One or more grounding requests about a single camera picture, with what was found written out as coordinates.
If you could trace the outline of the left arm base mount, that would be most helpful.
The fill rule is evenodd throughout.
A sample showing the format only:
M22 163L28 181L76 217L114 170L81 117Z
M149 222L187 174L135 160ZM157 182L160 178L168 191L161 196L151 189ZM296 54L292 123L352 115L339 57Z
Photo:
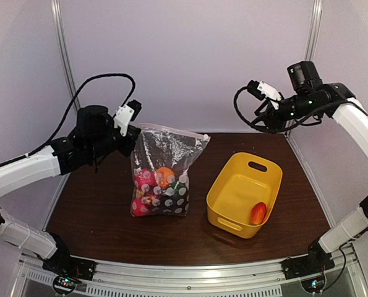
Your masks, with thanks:
M37 256L42 261L44 270L56 274L52 281L52 289L61 296L66 296L74 292L82 280L93 280L96 269L96 262L72 256L52 257L44 259Z

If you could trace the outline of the red toy strawberry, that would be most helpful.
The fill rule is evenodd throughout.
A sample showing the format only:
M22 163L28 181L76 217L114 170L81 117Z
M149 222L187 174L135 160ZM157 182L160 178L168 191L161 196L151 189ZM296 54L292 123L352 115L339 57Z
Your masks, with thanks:
M138 190L148 192L152 187L157 185L154 172L149 169L135 169L134 185Z

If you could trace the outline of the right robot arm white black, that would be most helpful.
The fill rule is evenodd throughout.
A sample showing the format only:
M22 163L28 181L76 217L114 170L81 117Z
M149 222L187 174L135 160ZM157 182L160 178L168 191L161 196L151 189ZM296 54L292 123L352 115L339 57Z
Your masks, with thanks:
M287 69L295 94L283 97L266 82L248 91L261 102L253 126L261 132L290 132L321 187L332 227L309 244L303 268L316 273L331 254L354 244L368 271L368 75L352 65L334 67L311 61Z

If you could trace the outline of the orange toy fruit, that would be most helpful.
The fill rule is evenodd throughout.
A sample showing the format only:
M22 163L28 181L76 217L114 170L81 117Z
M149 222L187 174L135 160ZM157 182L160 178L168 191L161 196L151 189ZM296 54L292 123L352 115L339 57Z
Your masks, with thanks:
M169 184L176 180L173 170L167 167L157 169L155 172L155 179L162 189L166 189Z

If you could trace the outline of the dark red toy apple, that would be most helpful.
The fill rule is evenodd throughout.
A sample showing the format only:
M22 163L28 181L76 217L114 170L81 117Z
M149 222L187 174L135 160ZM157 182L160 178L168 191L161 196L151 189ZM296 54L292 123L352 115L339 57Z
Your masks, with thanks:
M161 203L160 196L151 192L145 193L141 201L147 207L157 207Z

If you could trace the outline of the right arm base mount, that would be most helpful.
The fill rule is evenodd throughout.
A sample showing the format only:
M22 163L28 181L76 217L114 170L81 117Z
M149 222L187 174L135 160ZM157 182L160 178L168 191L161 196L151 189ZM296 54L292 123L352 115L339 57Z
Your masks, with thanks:
M330 257L313 261L311 256L287 257L281 262L286 280L298 278L301 287L313 295L321 293L327 286L325 272L335 267Z

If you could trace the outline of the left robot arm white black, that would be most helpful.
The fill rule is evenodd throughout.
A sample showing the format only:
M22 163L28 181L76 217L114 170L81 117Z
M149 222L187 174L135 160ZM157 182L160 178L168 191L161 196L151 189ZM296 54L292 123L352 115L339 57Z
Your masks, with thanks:
M79 109L77 124L67 137L51 139L35 153L0 163L0 198L42 179L63 176L81 166L98 168L111 153L128 157L135 147L140 129L131 125L142 105L132 100L113 116L105 106L90 105ZM62 239L40 231L11 217L0 207L0 239L32 251L44 268L68 275L77 270L75 259Z

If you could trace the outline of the clear zip top bag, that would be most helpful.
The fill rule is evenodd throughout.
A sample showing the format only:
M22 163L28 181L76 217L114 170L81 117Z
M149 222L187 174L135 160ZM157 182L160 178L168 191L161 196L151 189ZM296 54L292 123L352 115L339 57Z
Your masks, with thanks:
M140 124L139 128L131 154L131 215L185 217L189 209L188 171L211 137L157 124Z

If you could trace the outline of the green toy lime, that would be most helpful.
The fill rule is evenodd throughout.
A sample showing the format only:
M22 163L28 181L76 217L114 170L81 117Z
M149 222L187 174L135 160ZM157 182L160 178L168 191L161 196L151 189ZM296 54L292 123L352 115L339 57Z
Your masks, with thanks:
M168 196L171 199L181 199L185 197L188 193L188 189L184 183L179 181L175 181L166 188L164 195Z

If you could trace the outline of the yellow plastic basket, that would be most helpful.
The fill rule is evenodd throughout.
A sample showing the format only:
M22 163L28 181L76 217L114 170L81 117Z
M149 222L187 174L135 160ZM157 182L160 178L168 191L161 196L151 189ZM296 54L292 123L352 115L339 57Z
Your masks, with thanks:
M228 233L249 239L267 222L281 186L283 171L276 163L239 152L231 156L207 197L208 221ZM267 214L260 225L250 223L254 205L264 202Z

